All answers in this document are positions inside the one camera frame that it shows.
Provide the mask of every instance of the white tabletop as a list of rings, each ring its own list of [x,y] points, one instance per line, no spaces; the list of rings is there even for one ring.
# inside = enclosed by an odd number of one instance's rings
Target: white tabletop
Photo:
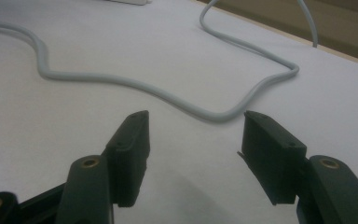
[[[225,111],[263,77],[285,67],[237,49],[199,25],[204,5],[145,6],[90,0],[0,0],[0,21],[45,41],[50,67],[132,77],[213,111]],[[221,11],[206,21],[300,66],[258,95],[250,110],[276,119],[307,156],[346,162],[358,176],[358,63]],[[33,49],[0,31],[0,191],[20,202],[65,181],[76,159],[100,154],[129,114],[150,112],[151,154],[136,205],[117,223],[297,223],[295,205],[270,204],[236,154],[244,117],[215,124],[158,98],[109,84],[40,77]]]

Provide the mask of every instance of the table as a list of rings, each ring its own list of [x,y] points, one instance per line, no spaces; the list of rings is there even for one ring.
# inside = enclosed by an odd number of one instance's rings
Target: table
[[[32,30],[50,67],[132,77],[213,111],[235,105],[263,77],[286,68],[200,28],[204,5],[146,6],[90,0],[1,0],[0,21]],[[212,10],[216,30],[300,66],[259,94],[250,110],[276,119],[308,157],[346,162],[358,176],[358,63]],[[20,202],[65,181],[70,164],[100,154],[129,114],[150,112],[151,154],[136,205],[117,223],[297,223],[295,205],[272,206],[237,155],[244,117],[195,119],[154,96],[117,85],[40,77],[27,40],[0,31],[0,191]]]

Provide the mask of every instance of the power cord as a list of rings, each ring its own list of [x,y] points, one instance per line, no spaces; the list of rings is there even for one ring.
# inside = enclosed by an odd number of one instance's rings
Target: power cord
[[[185,101],[172,93],[165,91],[163,89],[160,89],[158,87],[152,86],[150,84],[134,80],[127,77],[120,77],[117,75],[108,75],[108,74],[102,74],[102,73],[76,73],[76,72],[60,72],[60,71],[53,71],[50,70],[48,66],[48,51],[45,43],[37,37],[34,33],[31,31],[19,26],[14,25],[10,23],[0,22],[0,28],[1,29],[8,29],[11,31],[18,32],[20,34],[23,34],[25,36],[28,36],[32,42],[34,51],[36,53],[36,62],[37,62],[37,70],[42,77],[62,80],[62,81],[84,81],[84,82],[103,82],[103,83],[113,83],[123,86],[132,87],[137,90],[146,91],[150,94],[153,94],[168,103],[177,106],[178,108],[200,118],[200,119],[206,119],[213,122],[223,122],[228,121],[231,119],[236,118],[238,115],[241,115],[244,111],[246,106],[250,103],[250,101],[254,98],[254,96],[262,91],[264,88],[266,88],[268,85],[279,82],[282,80],[286,80],[290,77],[294,77],[298,71],[299,67],[295,63],[291,63],[289,61],[286,61],[283,58],[278,57],[277,55],[274,55],[264,49],[261,49],[260,47],[253,45],[251,43],[248,43],[246,41],[240,40],[238,38],[225,35],[219,32],[216,32],[212,28],[210,28],[204,21],[205,14],[207,11],[217,2],[218,0],[211,1],[205,9],[202,10],[200,15],[200,23],[203,29],[208,32],[211,35],[214,35],[222,40],[225,40],[227,42],[233,43],[238,46],[246,47],[247,49],[252,49],[256,53],[261,54],[262,56],[271,59],[274,62],[280,63],[286,67],[288,67],[290,70],[287,72],[279,73],[276,75],[272,75],[270,77],[266,77],[262,79],[260,82],[258,82],[248,93],[247,95],[234,107],[231,109],[225,111],[225,112],[213,112],[206,110],[204,108],[201,108],[197,105],[193,105],[188,101]]]

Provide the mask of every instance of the white table surface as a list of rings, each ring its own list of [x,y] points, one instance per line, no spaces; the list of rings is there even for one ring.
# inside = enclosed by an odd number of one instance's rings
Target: white table surface
[[[50,67],[132,77],[213,111],[235,105],[263,77],[285,71],[199,25],[204,5],[155,0],[0,0],[0,21],[48,46]],[[358,63],[212,10],[207,22],[300,66],[298,76],[258,95],[267,114],[308,146],[307,156],[346,162],[358,176]],[[129,114],[150,112],[151,154],[136,205],[117,223],[297,223],[296,206],[270,204],[236,154],[244,117],[215,124],[141,91],[47,80],[33,49],[0,31],[0,191],[20,202],[65,181],[76,159],[100,154]]]

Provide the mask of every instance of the gray cable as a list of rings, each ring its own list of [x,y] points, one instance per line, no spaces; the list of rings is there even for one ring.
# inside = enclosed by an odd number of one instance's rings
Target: gray cable
[[[318,47],[319,40],[318,40],[318,32],[316,30],[315,22],[313,21],[312,16],[310,15],[310,11],[308,10],[307,6],[304,3],[304,0],[297,0],[298,4],[303,11],[305,18],[307,19],[308,25],[310,26],[310,32],[312,34],[312,46],[314,48]]]
[[[222,122],[227,121],[230,119],[236,118],[238,115],[242,114],[245,111],[246,106],[250,103],[252,98],[260,91],[262,91],[265,87],[268,85],[285,80],[287,78],[293,77],[296,75],[296,73],[299,70],[299,67],[291,62],[286,61],[285,59],[282,59],[264,49],[261,49],[260,47],[257,47],[255,45],[252,45],[250,43],[247,43],[245,41],[239,40],[235,37],[224,35],[221,33],[218,33],[214,30],[212,30],[209,26],[205,24],[203,21],[203,18],[206,14],[206,12],[211,8],[212,5],[214,5],[217,2],[217,0],[213,0],[210,4],[208,4],[205,9],[203,9],[201,16],[200,16],[200,22],[202,27],[210,33],[211,35],[215,35],[223,40],[226,40],[228,42],[244,46],[248,49],[252,49],[254,51],[259,52],[261,55],[270,58],[271,60],[281,63],[284,66],[290,68],[291,70],[288,72],[276,74],[270,77],[266,77],[262,79],[260,82],[258,82],[249,92],[248,94],[234,107],[229,109],[228,111],[216,113],[209,110],[206,110],[204,108],[201,108],[197,105],[193,105],[190,102],[187,102],[183,99],[180,99],[179,97],[171,94],[170,92],[167,92],[165,90],[162,90],[160,88],[154,87],[152,85],[149,85],[147,83],[143,83],[141,81],[137,81],[134,79],[130,79],[127,77],[120,77],[116,75],[107,75],[107,74],[101,74],[101,73],[74,73],[74,72],[57,72],[52,71],[48,67],[48,51],[46,49],[46,46],[44,42],[39,39],[34,33],[31,31],[20,27],[18,25],[13,25],[5,22],[0,22],[0,28],[2,29],[8,29],[15,32],[19,32],[23,35],[28,36],[32,42],[34,43],[33,47],[36,53],[36,60],[37,60],[37,70],[42,77],[52,78],[52,79],[58,79],[58,80],[64,80],[64,81],[85,81],[85,82],[107,82],[107,83],[114,83],[118,85],[128,86],[132,87],[134,89],[138,89],[141,91],[149,92],[153,95],[156,95],[157,97],[167,101],[168,103],[175,105],[179,107],[182,110],[185,110],[186,112],[193,114],[196,117],[199,117],[200,119],[206,119],[214,122]]]

